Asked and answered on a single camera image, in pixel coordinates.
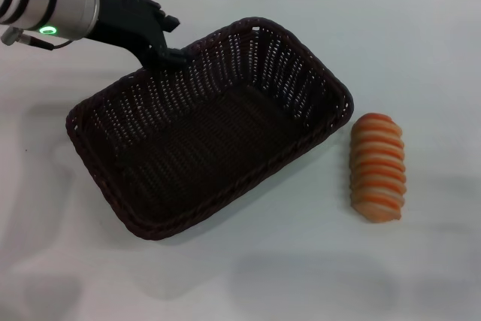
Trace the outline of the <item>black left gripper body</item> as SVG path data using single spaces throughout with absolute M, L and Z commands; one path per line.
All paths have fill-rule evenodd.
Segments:
M 152 0 L 99 0 L 97 20 L 87 38 L 126 49 L 151 68 L 168 60 L 167 30 L 168 16 Z

